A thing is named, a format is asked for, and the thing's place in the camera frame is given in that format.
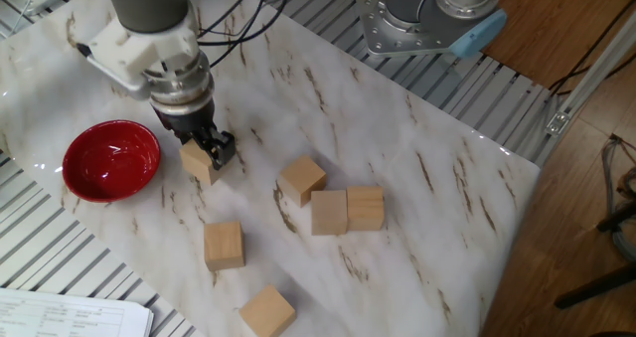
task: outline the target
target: wooden block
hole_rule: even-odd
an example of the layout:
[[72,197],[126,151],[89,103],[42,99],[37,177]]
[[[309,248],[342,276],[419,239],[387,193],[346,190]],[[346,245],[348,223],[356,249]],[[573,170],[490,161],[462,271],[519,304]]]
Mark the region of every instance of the wooden block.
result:
[[213,185],[228,170],[230,161],[221,170],[216,170],[212,165],[212,159],[203,149],[199,148],[194,139],[189,140],[179,150],[181,163],[186,172],[197,177],[199,181]]
[[205,224],[204,245],[208,270],[245,266],[240,222]]
[[347,188],[349,231],[377,231],[385,222],[385,198],[382,187]]
[[277,337],[296,319],[296,311],[268,285],[238,312],[258,337]]
[[347,233],[347,192],[311,193],[311,235]]
[[283,169],[277,182],[280,190],[302,207],[311,199],[311,192],[325,189],[327,173],[304,155]]

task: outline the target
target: metal grid floor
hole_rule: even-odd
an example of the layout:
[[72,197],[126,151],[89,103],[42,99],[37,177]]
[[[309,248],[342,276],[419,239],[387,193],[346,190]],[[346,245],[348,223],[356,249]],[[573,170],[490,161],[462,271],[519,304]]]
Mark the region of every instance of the metal grid floor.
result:
[[[48,15],[23,19],[18,30]],[[267,0],[276,5],[280,0]],[[549,92],[483,55],[371,57],[355,0],[290,0],[284,14],[511,151],[542,166],[556,144],[544,127]],[[0,36],[19,15],[0,0]],[[31,291],[138,302],[155,313],[151,336],[201,336],[9,157],[0,154],[0,283]]]

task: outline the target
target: marble surface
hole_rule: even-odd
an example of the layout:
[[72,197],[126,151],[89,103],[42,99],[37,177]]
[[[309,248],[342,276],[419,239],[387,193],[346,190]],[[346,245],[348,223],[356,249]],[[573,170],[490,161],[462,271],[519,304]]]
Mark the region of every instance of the marble surface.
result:
[[[235,0],[193,1],[205,26]],[[225,28],[239,30],[255,6],[245,0]],[[197,329],[250,335],[238,308],[274,283],[298,311],[288,336],[478,335],[539,168],[281,17],[213,69],[215,121],[237,137],[238,156],[203,186],[150,105],[73,49],[112,17],[108,0],[73,0],[0,44],[0,149]],[[223,50],[204,49],[211,61]],[[130,199],[81,201],[62,158],[114,118],[157,135],[160,169]],[[382,185],[383,230],[312,237],[310,206],[275,185],[302,153],[327,172],[327,189]],[[203,223],[236,219],[247,266],[208,272]]]

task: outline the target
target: metal mounting plate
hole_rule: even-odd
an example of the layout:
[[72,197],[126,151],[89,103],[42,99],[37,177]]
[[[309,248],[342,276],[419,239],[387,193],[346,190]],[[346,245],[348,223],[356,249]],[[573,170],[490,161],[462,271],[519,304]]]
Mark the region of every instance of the metal mounting plate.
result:
[[448,52],[429,33],[412,28],[397,28],[388,23],[385,0],[356,0],[369,53],[382,57],[399,57]]

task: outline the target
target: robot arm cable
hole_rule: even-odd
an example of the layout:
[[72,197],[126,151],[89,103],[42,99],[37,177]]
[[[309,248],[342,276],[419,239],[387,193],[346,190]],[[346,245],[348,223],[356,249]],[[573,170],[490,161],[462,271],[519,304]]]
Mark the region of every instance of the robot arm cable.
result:
[[[249,29],[251,28],[253,23],[256,21],[256,17],[258,16],[258,13],[260,13],[260,9],[262,8],[262,5],[263,5],[264,2],[265,2],[265,0],[260,0],[258,2],[258,6],[256,7],[256,10],[254,11],[254,14],[251,16],[251,18],[249,18],[249,22],[247,23],[246,27],[244,28],[243,33],[238,38],[238,41],[241,40],[241,39],[244,39],[245,35],[247,35],[247,32],[249,31]],[[234,50],[235,47],[237,47],[238,45],[239,45],[239,43],[232,44],[229,49],[227,49],[218,59],[216,59],[213,63],[210,64],[210,69],[213,68],[214,66],[216,66],[227,55],[229,55],[232,52],[232,50]]]
[[276,19],[278,19],[278,17],[282,14],[283,9],[285,8],[285,6],[287,5],[287,1],[288,0],[282,0],[282,3],[280,4],[280,7],[278,7],[278,9],[276,10],[276,14],[271,18],[271,20],[269,20],[269,22],[267,24],[265,24],[260,30],[256,31],[255,33],[243,37],[243,38],[239,38],[236,40],[227,40],[224,42],[199,42],[198,44],[200,46],[225,46],[225,45],[232,45],[232,44],[240,44],[240,43],[244,43],[246,41],[249,41],[257,36],[259,36],[260,34],[264,33],[267,29],[269,29],[274,22],[276,21]]

